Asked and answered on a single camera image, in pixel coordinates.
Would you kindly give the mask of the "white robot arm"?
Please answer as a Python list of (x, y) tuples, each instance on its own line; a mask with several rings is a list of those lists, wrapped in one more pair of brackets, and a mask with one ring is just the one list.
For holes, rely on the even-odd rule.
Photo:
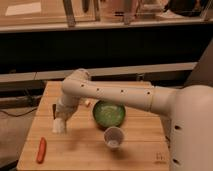
[(77, 69), (61, 85), (53, 131), (64, 133), (82, 98), (93, 98), (150, 111), (171, 119), (170, 171), (213, 171), (213, 87), (182, 89), (133, 86), (91, 80)]

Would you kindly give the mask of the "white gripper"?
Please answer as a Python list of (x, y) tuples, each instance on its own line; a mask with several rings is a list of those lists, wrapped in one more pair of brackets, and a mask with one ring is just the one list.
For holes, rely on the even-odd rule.
[(56, 103), (55, 117), (68, 120), (78, 109), (79, 98), (62, 95)]

